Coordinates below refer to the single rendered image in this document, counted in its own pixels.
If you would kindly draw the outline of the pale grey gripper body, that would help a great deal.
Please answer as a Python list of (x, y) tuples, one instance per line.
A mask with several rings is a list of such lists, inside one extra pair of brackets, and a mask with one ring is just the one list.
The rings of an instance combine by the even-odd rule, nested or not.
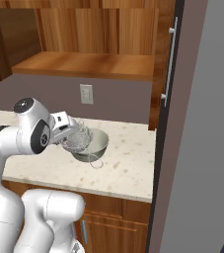
[(55, 125), (51, 130), (51, 142), (57, 143), (79, 130), (79, 125), (70, 116), (54, 116)]

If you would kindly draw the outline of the grey metal bowl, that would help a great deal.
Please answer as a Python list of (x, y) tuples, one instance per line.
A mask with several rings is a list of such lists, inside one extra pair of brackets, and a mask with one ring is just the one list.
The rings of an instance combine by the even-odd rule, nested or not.
[(80, 153), (73, 153), (73, 157), (81, 162), (96, 162), (106, 152), (109, 136), (101, 129), (90, 128), (92, 140), (87, 149)]

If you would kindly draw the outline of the wooden base cabinet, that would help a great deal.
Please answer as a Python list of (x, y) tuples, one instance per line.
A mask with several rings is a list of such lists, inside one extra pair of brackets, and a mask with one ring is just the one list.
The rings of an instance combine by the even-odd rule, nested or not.
[(120, 198), (99, 196), (96, 194), (88, 194), (79, 192), (86, 203), (85, 213), (117, 217), (123, 220), (149, 223), (149, 213), (151, 205), (132, 200), (124, 200)]

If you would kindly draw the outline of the wooden base cabinet door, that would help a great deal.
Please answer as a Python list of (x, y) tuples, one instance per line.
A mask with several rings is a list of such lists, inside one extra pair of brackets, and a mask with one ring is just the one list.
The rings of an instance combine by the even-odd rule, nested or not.
[[(82, 219), (87, 222), (88, 244), (82, 235)], [(85, 213), (75, 226), (86, 253), (145, 253), (147, 224)]]

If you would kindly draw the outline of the white wall outlet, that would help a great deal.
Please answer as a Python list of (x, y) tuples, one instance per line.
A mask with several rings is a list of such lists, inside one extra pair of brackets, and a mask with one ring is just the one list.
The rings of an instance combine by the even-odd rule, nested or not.
[(89, 84), (81, 84), (80, 85), (80, 95), (81, 95), (81, 103), (82, 104), (94, 104), (93, 98), (93, 86)]

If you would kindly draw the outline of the wooden wall cabinet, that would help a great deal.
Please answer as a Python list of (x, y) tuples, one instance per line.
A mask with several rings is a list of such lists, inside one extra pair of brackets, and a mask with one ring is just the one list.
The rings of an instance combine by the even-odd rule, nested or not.
[(155, 0), (0, 0), (33, 11), (41, 52), (15, 73), (153, 80)]

